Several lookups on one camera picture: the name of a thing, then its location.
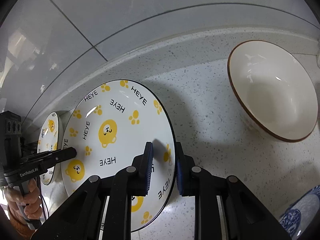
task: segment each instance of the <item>metal screw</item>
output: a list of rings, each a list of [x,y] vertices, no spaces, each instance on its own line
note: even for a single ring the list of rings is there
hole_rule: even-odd
[[[192,170],[193,172],[200,172],[200,171],[201,171],[201,168],[198,167],[198,166],[194,166],[194,167],[192,167],[191,170]]]
[[[232,183],[236,183],[238,181],[238,178],[236,176],[230,176],[228,180]]]
[[[91,183],[96,182],[99,179],[99,177],[97,175],[92,175],[89,177],[89,181]]]
[[[126,170],[127,170],[127,172],[135,172],[136,171],[136,167],[129,166]]]

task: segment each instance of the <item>human hand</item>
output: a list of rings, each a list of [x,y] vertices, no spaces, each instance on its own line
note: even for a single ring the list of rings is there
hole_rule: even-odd
[[[26,224],[17,203],[29,204],[25,206],[24,213],[29,219],[39,219],[42,214],[40,207],[41,199],[39,198],[40,190],[36,185],[36,181],[31,179],[28,184],[29,193],[22,197],[21,193],[13,188],[4,189],[4,195],[7,199],[11,214],[21,223]]]

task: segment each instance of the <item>white bowl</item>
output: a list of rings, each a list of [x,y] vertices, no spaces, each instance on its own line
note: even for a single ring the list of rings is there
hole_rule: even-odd
[[[289,52],[266,41],[245,41],[228,59],[228,76],[243,109],[274,138],[297,142],[316,125],[312,81]]]

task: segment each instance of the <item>yellow bear print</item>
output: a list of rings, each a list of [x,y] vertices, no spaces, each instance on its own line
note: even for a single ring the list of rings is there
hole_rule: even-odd
[[[131,120],[131,124],[139,124],[140,121],[136,120],[139,116],[139,112],[137,110],[134,110],[132,113],[132,116],[129,116],[129,120]]]
[[[117,124],[109,119],[103,122],[100,126],[98,136],[103,148],[106,148],[109,143],[116,142]]]
[[[89,146],[86,146],[85,147],[85,155],[88,156],[91,154],[91,152],[92,152],[92,149]]]
[[[102,115],[101,105],[96,106],[94,113],[98,115]]]
[[[165,162],[169,161],[169,166],[172,165],[171,149],[169,148],[169,144],[167,144],[167,151],[163,154],[163,160],[164,160]]]
[[[73,117],[76,117],[76,118],[78,118],[78,119],[81,119],[82,118],[82,115],[80,114],[80,110],[75,110],[74,112],[73,112]]]
[[[51,132],[54,131],[54,121],[53,121],[53,120],[49,120],[48,127],[49,127],[49,129],[50,129]]]
[[[137,210],[139,210],[139,208],[141,208],[143,203],[143,197],[134,197],[134,198],[137,198],[137,203],[131,206],[131,212],[136,212]]]
[[[107,86],[105,83],[103,85],[101,85],[101,91],[104,92],[104,91],[110,91],[110,87]]]
[[[157,113],[160,114],[160,112],[162,112],[162,107],[159,104],[159,102],[157,100],[153,100],[153,104],[154,104],[155,108],[157,109]]]
[[[70,136],[72,137],[76,137],[77,136],[77,133],[78,131],[76,131],[75,129],[73,129],[72,127],[69,129],[69,132],[70,132]]]
[[[80,160],[72,160],[65,172],[72,182],[76,182],[84,177],[84,165]]]
[[[120,86],[128,88],[129,87],[128,86],[128,81],[127,80],[121,80],[120,81]]]
[[[143,220],[141,221],[141,224],[143,225],[145,223],[148,223],[151,218],[152,218],[152,216],[149,214],[148,211],[144,212]]]

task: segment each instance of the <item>brown bowl rim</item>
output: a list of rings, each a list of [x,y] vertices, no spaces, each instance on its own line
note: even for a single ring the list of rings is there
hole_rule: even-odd
[[[272,42],[269,42],[269,41],[263,41],[263,40],[249,40],[249,41],[262,41],[262,42],[267,42],[267,43],[271,43],[271,44],[273,44],[273,45],[275,45],[275,46],[278,46],[278,45],[276,45],[276,44],[274,44],[274,43],[272,43]],[[305,137],[300,138],[300,139],[294,139],[294,140],[293,140],[293,139],[287,139],[287,138],[281,137],[281,136],[273,133],[273,132],[270,131],[267,127],[265,127],[261,122],[258,121],[258,119],[256,119],[256,118],[253,116],[253,114],[249,111],[249,109],[248,109],[248,108],[245,106],[245,104],[242,102],[240,96],[238,95],[238,93],[237,93],[237,91],[236,91],[236,88],[235,88],[234,85],[233,85],[232,79],[231,79],[231,74],[230,74],[230,59],[231,59],[231,56],[232,56],[232,54],[233,54],[233,52],[235,51],[236,48],[238,48],[240,45],[242,45],[242,44],[244,44],[244,43],[246,43],[246,42],[249,42],[249,41],[243,41],[243,42],[239,43],[238,45],[236,45],[236,46],[232,49],[232,51],[230,52],[230,55],[229,55],[229,57],[228,57],[228,63],[227,63],[228,78],[229,78],[229,82],[230,82],[231,88],[232,88],[232,90],[233,90],[233,93],[235,94],[237,100],[239,101],[239,103],[240,103],[240,105],[242,106],[242,108],[246,111],[246,113],[250,116],[250,118],[251,118],[261,129],[263,129],[265,132],[267,132],[267,133],[268,133],[269,135],[271,135],[272,137],[274,137],[274,138],[276,138],[276,139],[278,139],[278,140],[284,141],[284,142],[300,142],[300,141],[306,139],[306,138],[313,132],[313,130],[314,130],[315,126],[316,126],[317,120],[318,120],[318,116],[317,116],[317,118],[316,118],[316,122],[315,122],[315,124],[314,124],[311,132],[308,133]]]

